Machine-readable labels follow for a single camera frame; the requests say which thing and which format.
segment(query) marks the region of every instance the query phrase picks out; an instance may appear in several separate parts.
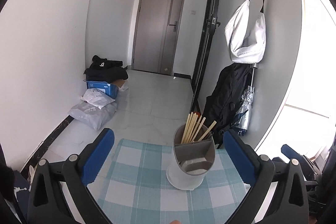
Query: open glass door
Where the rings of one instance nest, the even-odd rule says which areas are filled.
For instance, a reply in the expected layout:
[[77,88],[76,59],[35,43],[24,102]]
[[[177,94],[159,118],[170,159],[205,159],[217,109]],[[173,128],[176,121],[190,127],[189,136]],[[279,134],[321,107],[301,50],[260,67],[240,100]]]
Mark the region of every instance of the open glass door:
[[194,97],[191,105],[191,111],[194,111],[196,106],[198,106],[197,99],[201,90],[203,77],[205,69],[207,66],[212,37],[216,31],[217,25],[221,23],[217,20],[219,0],[208,0],[206,13],[204,17],[203,30],[201,35],[201,41],[199,43],[199,49],[197,53],[193,78],[192,78],[192,88],[194,92]]

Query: door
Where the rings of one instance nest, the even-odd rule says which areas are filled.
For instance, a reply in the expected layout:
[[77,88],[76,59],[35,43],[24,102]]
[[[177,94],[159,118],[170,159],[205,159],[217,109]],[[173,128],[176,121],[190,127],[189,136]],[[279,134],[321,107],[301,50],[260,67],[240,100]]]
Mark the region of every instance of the door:
[[134,70],[172,74],[184,0],[140,0]]
[[201,35],[201,42],[199,45],[199,50],[192,78],[194,97],[192,100],[191,111],[194,111],[196,109],[196,106],[198,106],[197,100],[201,90],[203,77],[209,58],[212,38],[216,31],[216,27],[221,24],[220,22],[218,22],[217,18],[218,6],[219,6],[219,0],[208,0],[207,11],[205,14],[203,31]]

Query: blue box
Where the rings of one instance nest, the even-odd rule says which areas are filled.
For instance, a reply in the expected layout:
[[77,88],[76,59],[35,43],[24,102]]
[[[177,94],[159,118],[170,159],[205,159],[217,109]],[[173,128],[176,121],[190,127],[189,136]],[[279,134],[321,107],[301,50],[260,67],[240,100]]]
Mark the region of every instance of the blue box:
[[93,88],[98,89],[113,99],[117,98],[117,95],[119,92],[118,86],[109,84],[107,82],[86,81],[86,86],[88,89],[93,89]]

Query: chopsticks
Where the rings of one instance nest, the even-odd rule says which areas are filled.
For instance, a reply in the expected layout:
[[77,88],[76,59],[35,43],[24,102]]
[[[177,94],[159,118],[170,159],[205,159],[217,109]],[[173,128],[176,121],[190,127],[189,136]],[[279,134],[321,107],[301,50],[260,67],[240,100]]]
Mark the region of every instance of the chopsticks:
[[[202,117],[202,116],[198,117],[198,115],[194,112],[191,112],[190,114],[188,114],[188,118],[185,123],[181,143],[194,142],[204,122],[205,122],[205,117]],[[214,121],[211,124],[208,130],[201,136],[201,138],[199,138],[198,141],[203,140],[209,134],[209,132],[213,129],[215,125],[216,125],[216,121]]]

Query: silver screw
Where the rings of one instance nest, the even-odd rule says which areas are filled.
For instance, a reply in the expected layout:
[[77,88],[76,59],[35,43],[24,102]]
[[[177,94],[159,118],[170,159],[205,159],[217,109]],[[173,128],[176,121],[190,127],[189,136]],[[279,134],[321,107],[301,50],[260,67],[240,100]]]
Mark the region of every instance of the silver screw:
[[269,160],[269,157],[266,156],[266,155],[260,155],[260,158],[262,161],[268,161]]
[[71,155],[71,156],[69,157],[69,161],[75,161],[75,160],[77,160],[77,159],[78,159],[78,156],[75,155],[75,154],[73,154],[73,155]]
[[42,160],[40,160],[39,165],[43,166],[43,165],[46,164],[46,162],[47,162],[47,161],[46,161],[45,159],[42,159]]
[[297,159],[292,159],[292,163],[293,163],[294,165],[299,165],[299,161],[298,161]]

